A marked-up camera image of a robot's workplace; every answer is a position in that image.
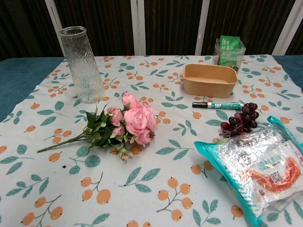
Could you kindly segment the pink artificial flower bouquet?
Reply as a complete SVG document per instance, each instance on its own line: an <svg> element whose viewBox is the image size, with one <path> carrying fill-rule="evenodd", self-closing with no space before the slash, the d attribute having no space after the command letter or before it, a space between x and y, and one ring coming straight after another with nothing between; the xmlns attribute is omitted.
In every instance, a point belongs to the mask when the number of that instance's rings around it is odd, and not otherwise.
<svg viewBox="0 0 303 227"><path fill-rule="evenodd" d="M122 108L112 106L103 108L101 113L86 112L87 125L82 133L65 142L38 150L42 153L53 148L79 141L86 141L88 148L111 147L121 160L125 161L133 156L133 152L126 148L126 143L148 146L157 130L156 116L149 105L144 105L130 93L122 96Z"/></svg>

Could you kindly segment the clear textured glass vase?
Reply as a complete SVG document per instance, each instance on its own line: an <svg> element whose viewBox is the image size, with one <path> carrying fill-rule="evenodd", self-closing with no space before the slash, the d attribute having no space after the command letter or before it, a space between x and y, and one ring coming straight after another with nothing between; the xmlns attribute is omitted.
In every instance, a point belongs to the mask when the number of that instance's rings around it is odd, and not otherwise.
<svg viewBox="0 0 303 227"><path fill-rule="evenodd" d="M105 96L105 89L86 28L66 27L59 36L78 99L87 104L99 102Z"/></svg>

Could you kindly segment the brown kraft paper box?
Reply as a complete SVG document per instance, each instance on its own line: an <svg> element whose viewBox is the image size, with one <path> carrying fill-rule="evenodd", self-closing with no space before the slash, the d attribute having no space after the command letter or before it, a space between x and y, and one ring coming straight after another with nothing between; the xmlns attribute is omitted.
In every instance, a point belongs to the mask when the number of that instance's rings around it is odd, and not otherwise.
<svg viewBox="0 0 303 227"><path fill-rule="evenodd" d="M187 64L183 79L185 93L217 98L228 98L238 83L238 75L233 68L210 64Z"/></svg>

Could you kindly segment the fruit and leaf print tablecloth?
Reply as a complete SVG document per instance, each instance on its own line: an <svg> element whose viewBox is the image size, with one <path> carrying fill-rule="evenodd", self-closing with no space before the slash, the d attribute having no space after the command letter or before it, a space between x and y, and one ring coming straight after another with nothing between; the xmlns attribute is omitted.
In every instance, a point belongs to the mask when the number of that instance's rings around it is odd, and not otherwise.
<svg viewBox="0 0 303 227"><path fill-rule="evenodd" d="M66 61L0 122L0 227L247 227L222 175L195 149L217 142L231 110L192 108L211 96L183 91L183 68L212 56L101 56L106 91L97 104L76 96ZM86 112L122 107L133 94L150 105L158 129L133 156L85 141L38 153L79 135Z"/></svg>

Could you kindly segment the green and black marker pen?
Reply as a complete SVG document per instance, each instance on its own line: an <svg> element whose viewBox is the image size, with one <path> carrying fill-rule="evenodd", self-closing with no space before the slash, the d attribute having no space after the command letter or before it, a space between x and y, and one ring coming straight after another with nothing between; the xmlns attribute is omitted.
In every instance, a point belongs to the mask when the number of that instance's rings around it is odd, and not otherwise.
<svg viewBox="0 0 303 227"><path fill-rule="evenodd" d="M241 103L216 103L216 102L193 102L193 108L204 109L228 109L228 110L241 110L244 104Z"/></svg>

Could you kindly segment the dark purple artificial grapes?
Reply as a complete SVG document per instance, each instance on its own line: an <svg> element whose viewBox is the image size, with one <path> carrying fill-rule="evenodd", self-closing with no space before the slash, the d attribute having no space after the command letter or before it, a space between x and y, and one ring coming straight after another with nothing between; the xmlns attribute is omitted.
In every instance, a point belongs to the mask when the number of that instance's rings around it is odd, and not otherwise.
<svg viewBox="0 0 303 227"><path fill-rule="evenodd" d="M228 119L228 122L222 122L220 127L222 132L219 134L224 138L231 138L241 134L251 132L251 129L257 127L256 119L259 113L256 112L258 105L256 103L246 103L240 113L236 113Z"/></svg>

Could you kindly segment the green tea packet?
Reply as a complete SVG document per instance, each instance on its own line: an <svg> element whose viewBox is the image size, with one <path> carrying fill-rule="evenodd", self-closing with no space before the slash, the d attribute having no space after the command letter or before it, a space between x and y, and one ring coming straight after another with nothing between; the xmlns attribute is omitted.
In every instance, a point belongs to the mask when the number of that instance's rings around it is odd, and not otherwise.
<svg viewBox="0 0 303 227"><path fill-rule="evenodd" d="M239 41L238 36L222 35L220 37L219 65L235 66L237 64Z"/></svg>

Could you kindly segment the clear acrylic square container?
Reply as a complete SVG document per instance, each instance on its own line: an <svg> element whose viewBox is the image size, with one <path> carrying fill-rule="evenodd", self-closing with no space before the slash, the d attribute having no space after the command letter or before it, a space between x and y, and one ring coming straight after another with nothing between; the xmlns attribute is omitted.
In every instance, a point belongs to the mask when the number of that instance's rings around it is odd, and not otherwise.
<svg viewBox="0 0 303 227"><path fill-rule="evenodd" d="M242 63L243 56L245 54L246 47L242 43L242 41L239 41L239 48L238 48L238 56L237 56L237 64L235 66L228 66L232 69L234 69L236 72L239 71L239 68ZM220 38L216 39L215 47L214 47L214 54L213 54L213 64L219 65L219 53L220 53Z"/></svg>

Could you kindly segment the teal and clear snack bag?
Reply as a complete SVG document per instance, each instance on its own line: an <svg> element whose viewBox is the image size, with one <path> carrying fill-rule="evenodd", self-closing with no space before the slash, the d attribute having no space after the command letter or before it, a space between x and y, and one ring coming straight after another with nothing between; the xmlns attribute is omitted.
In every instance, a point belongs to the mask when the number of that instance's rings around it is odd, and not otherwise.
<svg viewBox="0 0 303 227"><path fill-rule="evenodd" d="M195 147L230 185L250 227L269 227L279 216L303 227L303 143L278 118L268 121L255 132Z"/></svg>

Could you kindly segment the teal blue table cover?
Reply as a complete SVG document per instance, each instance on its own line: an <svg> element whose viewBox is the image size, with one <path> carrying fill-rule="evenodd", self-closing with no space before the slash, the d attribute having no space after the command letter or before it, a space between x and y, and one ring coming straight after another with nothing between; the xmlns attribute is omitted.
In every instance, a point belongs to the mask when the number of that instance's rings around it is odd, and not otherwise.
<svg viewBox="0 0 303 227"><path fill-rule="evenodd" d="M303 91L303 55L274 55L273 58ZM36 57L0 61L0 122L63 60L63 57Z"/></svg>

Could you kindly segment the white vertical post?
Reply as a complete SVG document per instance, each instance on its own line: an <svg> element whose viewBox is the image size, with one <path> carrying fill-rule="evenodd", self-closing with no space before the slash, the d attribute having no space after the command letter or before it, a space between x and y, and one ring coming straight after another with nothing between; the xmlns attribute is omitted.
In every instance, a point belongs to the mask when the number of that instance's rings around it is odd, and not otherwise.
<svg viewBox="0 0 303 227"><path fill-rule="evenodd" d="M203 0L196 39L195 55L201 55L210 0Z"/></svg>
<svg viewBox="0 0 303 227"><path fill-rule="evenodd" d="M62 51L62 54L65 57L64 47L63 47L63 44L62 44L61 37L59 35L59 32L63 29L63 27L62 27L61 19L59 17L59 13L58 13L55 1L54 0L45 0L45 4L46 4L46 7L47 7L49 16L51 18L51 21L52 21L52 24L53 24L53 27L54 27L54 30L55 30L55 33L56 33L61 51Z"/></svg>
<svg viewBox="0 0 303 227"><path fill-rule="evenodd" d="M297 15L297 9L296 9L297 3L299 3L298 0L295 0L294 5L287 17L287 20L283 26L282 31L280 33L280 36L276 42L276 45L272 51L272 55L284 55L287 50L285 45L286 45L288 36L291 32L293 23L295 21L295 17Z"/></svg>
<svg viewBox="0 0 303 227"><path fill-rule="evenodd" d="M144 0L130 0L134 54L146 55Z"/></svg>

